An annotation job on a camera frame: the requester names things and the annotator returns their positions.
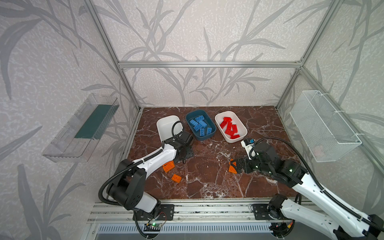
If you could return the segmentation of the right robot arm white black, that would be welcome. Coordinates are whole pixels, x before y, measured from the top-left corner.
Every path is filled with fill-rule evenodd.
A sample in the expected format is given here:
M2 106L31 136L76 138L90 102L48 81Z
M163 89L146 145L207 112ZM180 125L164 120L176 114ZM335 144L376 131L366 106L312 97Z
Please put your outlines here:
M295 200L276 194L267 206L274 220L290 219L322 233L332 240L376 240L384 231L384 221L367 215L324 187L302 155L289 142L285 144L301 160L282 160L273 146L262 138L241 142L246 157L231 160L236 174L260 173L297 192Z

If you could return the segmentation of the orange hinged plate bricks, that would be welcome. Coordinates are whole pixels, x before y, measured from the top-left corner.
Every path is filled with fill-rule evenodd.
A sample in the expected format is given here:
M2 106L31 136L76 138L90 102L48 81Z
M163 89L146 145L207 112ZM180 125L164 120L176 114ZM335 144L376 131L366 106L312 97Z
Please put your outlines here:
M163 170L165 171L165 173L170 172L174 168L175 168L174 161L167 162L166 164L163 165Z

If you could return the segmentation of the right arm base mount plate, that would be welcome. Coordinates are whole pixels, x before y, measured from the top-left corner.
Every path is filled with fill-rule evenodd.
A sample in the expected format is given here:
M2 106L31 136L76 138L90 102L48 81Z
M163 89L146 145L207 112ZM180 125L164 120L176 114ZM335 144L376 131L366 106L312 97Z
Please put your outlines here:
M253 212L255 220L257 220L257 221L261 221L261 220L271 221L271 220L274 220L269 215L268 204L252 204L251 205L251 211Z

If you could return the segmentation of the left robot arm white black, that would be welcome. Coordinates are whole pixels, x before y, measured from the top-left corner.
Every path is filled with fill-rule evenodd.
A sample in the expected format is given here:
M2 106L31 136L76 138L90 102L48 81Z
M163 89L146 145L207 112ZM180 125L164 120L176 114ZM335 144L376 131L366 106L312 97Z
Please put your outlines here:
M145 192L146 180L169 162L185 163L190 159L193 156L193 139L193 135L184 130L183 123L176 121L171 128L171 137L162 141L159 149L143 158L134 161L125 159L119 163L114 175L100 187L99 200L108 205L156 216L161 201Z

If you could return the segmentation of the blue long brick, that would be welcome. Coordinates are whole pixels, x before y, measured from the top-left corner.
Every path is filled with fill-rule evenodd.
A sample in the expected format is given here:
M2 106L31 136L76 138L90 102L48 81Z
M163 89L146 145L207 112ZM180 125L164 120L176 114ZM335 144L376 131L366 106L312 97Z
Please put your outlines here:
M195 131L199 131L203 126L201 124L198 124L197 126L194 126Z
M199 124L201 124L203 126L203 128L207 127L207 124L206 124L206 122L204 120L200 120Z

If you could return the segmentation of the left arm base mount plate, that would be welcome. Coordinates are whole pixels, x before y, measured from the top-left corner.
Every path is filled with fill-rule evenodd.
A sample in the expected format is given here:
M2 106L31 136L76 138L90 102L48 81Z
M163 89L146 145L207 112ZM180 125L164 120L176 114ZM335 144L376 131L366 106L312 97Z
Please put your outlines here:
M133 220L137 221L172 221L175 213L175 205L172 204L160 204L147 213L144 210L138 210L134 212Z

